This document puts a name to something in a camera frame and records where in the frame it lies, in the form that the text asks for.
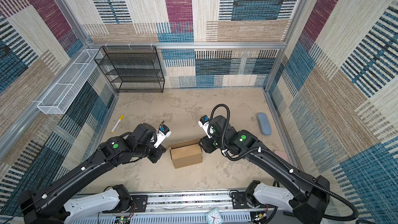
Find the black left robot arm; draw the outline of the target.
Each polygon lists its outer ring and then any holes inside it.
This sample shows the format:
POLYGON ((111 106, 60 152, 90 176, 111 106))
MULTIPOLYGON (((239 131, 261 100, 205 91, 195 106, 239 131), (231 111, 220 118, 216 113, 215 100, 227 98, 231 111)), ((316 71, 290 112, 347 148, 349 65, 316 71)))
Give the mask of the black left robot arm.
POLYGON ((166 125, 158 129, 142 123, 134 131, 109 138, 82 164, 37 190, 19 196, 26 224, 71 224, 95 213, 130 213, 136 208, 131 194, 123 185, 115 185, 96 195, 74 196, 92 181, 122 165, 148 158, 157 163, 166 152, 162 142, 171 131, 166 125))

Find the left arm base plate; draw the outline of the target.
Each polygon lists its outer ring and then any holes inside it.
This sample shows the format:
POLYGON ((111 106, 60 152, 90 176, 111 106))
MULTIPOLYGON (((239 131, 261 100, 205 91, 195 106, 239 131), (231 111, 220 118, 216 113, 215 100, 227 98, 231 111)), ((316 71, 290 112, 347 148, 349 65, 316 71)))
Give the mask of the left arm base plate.
POLYGON ((126 211, 129 214, 144 213, 147 208, 148 195, 132 195, 132 203, 126 211))

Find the brown cardboard box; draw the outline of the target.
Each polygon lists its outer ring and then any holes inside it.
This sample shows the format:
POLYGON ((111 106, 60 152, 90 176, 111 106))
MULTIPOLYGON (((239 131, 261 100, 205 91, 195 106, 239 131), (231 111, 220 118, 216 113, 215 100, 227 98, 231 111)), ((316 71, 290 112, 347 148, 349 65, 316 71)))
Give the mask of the brown cardboard box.
POLYGON ((203 162, 203 152, 199 141, 199 139, 196 139, 170 147, 171 160, 175 169, 203 162))

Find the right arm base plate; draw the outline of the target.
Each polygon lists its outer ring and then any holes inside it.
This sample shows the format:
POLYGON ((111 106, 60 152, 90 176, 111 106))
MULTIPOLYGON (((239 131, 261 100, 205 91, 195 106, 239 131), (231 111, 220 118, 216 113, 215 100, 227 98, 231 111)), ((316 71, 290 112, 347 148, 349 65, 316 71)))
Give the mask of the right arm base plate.
POLYGON ((238 190, 231 190, 229 191, 229 196, 232 199, 233 209, 254 208, 253 206, 248 204, 244 192, 240 192, 238 190))

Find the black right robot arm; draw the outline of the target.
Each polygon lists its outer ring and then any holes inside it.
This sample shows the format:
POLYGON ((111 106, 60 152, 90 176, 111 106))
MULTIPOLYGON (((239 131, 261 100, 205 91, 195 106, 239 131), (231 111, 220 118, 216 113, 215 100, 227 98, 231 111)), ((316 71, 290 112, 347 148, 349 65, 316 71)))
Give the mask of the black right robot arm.
POLYGON ((289 211, 304 224, 321 223, 330 197, 318 189, 329 188, 326 179, 301 172, 298 168, 268 149, 256 136, 246 130, 237 132, 223 116, 202 116, 198 122, 206 135, 200 146, 206 153, 216 149, 231 161, 246 159, 271 175, 284 188, 254 180, 246 188, 247 205, 258 208, 272 205, 289 211))

